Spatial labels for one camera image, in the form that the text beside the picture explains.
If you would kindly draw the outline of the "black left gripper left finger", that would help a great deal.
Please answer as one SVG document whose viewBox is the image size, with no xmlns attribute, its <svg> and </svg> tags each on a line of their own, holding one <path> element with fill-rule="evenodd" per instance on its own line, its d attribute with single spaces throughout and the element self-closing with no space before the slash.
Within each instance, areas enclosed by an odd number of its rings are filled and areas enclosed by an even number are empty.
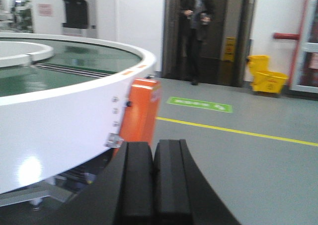
<svg viewBox="0 0 318 225">
<path fill-rule="evenodd" d="M 97 179 L 56 212 L 56 224 L 150 225 L 152 170 L 148 143 L 124 143 Z"/>
</svg>

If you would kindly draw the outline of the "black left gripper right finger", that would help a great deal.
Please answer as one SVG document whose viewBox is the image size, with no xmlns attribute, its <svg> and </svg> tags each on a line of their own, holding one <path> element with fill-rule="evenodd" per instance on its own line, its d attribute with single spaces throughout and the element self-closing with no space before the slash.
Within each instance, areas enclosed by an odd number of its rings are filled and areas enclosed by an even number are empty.
<svg viewBox="0 0 318 225">
<path fill-rule="evenodd" d="M 198 168 L 185 140 L 160 140 L 154 167 L 156 224 L 239 224 Z"/>
</svg>

